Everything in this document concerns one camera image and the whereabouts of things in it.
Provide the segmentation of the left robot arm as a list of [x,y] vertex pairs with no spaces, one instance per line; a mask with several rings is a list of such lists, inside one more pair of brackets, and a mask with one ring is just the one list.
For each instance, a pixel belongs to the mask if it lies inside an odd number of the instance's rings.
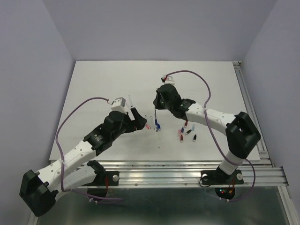
[[44,215],[55,205],[63,179],[76,168],[110,148],[120,135],[145,127],[147,120],[135,108],[131,112],[133,120],[128,113],[111,111],[65,156],[37,172],[28,170],[23,175],[19,195],[35,216]]

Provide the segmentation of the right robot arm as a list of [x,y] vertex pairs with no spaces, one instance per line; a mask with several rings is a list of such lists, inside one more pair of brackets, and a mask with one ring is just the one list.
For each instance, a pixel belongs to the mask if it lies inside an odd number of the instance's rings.
[[160,86],[156,94],[153,104],[157,110],[168,110],[178,119],[206,125],[215,142],[213,130],[226,136],[229,151],[216,170],[216,179],[221,183],[233,177],[233,172],[261,139],[261,134],[245,112],[234,115],[207,109],[194,100],[181,98],[171,84]]

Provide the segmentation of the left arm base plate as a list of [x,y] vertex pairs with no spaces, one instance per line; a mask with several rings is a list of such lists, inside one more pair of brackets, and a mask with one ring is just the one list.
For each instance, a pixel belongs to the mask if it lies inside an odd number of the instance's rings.
[[105,171],[100,175],[96,175],[92,182],[84,184],[83,186],[118,186],[120,172],[119,171]]

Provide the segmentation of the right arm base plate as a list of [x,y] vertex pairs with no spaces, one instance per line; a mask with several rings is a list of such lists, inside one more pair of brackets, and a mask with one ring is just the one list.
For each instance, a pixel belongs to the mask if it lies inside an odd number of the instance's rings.
[[241,185],[244,184],[244,180],[241,170],[236,169],[231,175],[228,175],[217,168],[215,170],[202,170],[199,184],[204,187],[211,185]]

